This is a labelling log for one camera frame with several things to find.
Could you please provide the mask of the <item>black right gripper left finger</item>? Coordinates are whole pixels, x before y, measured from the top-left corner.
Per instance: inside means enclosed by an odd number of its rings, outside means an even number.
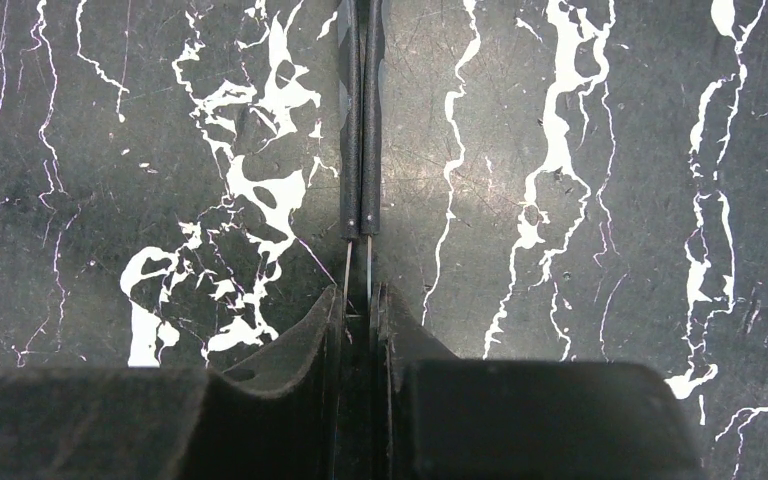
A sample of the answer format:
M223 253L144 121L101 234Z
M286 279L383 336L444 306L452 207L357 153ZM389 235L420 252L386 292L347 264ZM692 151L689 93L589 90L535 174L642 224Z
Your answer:
M346 312L358 312L363 301L352 286L353 253L360 240L361 200L361 53L357 3L344 0L338 6L338 78L340 128L340 231L347 242L343 274Z

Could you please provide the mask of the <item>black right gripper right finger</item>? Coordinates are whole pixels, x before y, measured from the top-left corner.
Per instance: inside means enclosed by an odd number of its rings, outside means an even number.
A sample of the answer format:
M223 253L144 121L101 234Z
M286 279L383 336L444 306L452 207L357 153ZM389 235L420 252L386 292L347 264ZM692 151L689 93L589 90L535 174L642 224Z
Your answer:
M362 235L366 237L366 294L373 295L373 237L381 225L382 110L380 70L385 53L382 0L368 2L363 72Z

